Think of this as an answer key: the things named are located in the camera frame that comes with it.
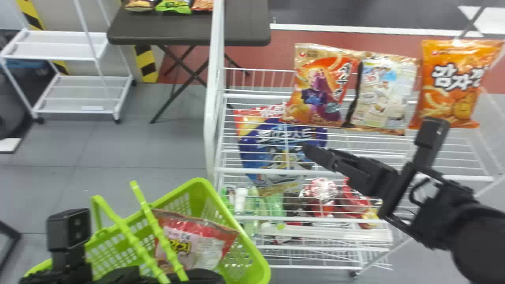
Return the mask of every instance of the green basket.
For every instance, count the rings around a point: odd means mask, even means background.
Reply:
[[[271,272],[268,262],[247,237],[206,179],[191,179],[150,204],[143,200],[143,195],[134,181],[131,185],[141,203],[142,210],[125,219],[119,218],[101,196],[92,198],[98,230],[85,244],[85,248],[86,259],[93,269],[93,279],[100,279],[119,267],[138,265],[141,274],[151,275],[157,277],[160,282],[169,283],[156,266],[154,258],[151,257],[154,252],[155,235],[158,235],[161,229],[155,220],[149,222],[152,217],[149,208],[159,208],[212,220],[239,231],[239,236],[231,249],[216,267],[216,271],[224,277],[226,283],[267,284],[270,281]],[[99,208],[102,208],[116,224],[102,228]],[[171,255],[175,257],[173,252],[167,251],[174,270],[179,278],[184,280],[186,275],[182,266]],[[52,260],[47,259],[31,268],[25,276],[51,267]]]

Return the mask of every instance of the caster wheel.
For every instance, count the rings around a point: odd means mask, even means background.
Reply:
[[[37,117],[34,119],[34,121],[38,124],[44,124],[44,122],[45,122],[43,117]]]

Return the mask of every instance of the caution stripe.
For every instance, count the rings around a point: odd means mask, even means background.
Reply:
[[[156,83],[158,72],[156,71],[155,55],[150,45],[135,45],[135,61],[142,74],[142,81]]]
[[[42,21],[38,16],[37,10],[35,9],[30,0],[16,0],[16,2],[18,3],[21,12],[25,16],[26,20],[28,21],[28,24],[30,24],[30,27],[32,29],[45,30],[44,24],[42,24]],[[69,75],[67,65],[65,64],[64,61],[55,60],[53,61],[53,63],[60,73],[64,75]]]

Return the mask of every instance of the black table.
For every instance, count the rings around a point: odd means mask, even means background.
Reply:
[[[266,46],[270,43],[270,21],[267,0],[224,0],[225,5],[225,46]],[[206,82],[200,73],[209,63],[207,60],[195,71],[183,60],[196,45],[209,45],[211,38],[212,13],[199,12],[181,15],[171,12],[129,12],[119,9],[107,31],[107,38],[112,44],[122,45],[157,45],[167,56],[175,61],[167,71],[181,66],[191,77],[176,91],[151,120],[155,123],[171,102],[184,89],[197,80],[203,86]],[[188,50],[179,58],[167,46],[189,45]],[[240,68],[227,55],[231,64]]]

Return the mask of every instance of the snack bag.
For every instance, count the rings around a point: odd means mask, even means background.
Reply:
[[[362,54],[325,45],[297,43],[294,91],[281,121],[340,127],[343,122],[340,107],[347,82]]]
[[[415,58],[366,53],[360,66],[359,90],[345,126],[404,135],[405,108],[418,67]]]
[[[160,0],[128,0],[123,8],[133,12],[145,12],[154,10],[156,3]]]
[[[156,6],[156,11],[170,11],[179,14],[191,14],[191,0],[163,0]]]
[[[194,0],[193,11],[212,11],[214,8],[214,0]]]
[[[423,89],[409,128],[419,129],[426,116],[451,127],[478,127],[471,115],[479,87],[502,46],[497,40],[423,40]]]
[[[324,147],[326,129],[279,123],[284,108],[284,105],[275,105],[233,110],[237,134],[241,137],[238,149],[244,168],[312,169],[313,162],[305,157],[301,147],[304,143]],[[253,181],[261,197],[285,191],[299,193],[305,180],[304,175],[289,173],[246,175]]]
[[[238,232],[209,220],[153,209],[177,260],[184,270],[202,268],[214,270],[230,250]],[[155,259],[165,273],[173,273],[165,250],[155,239]]]

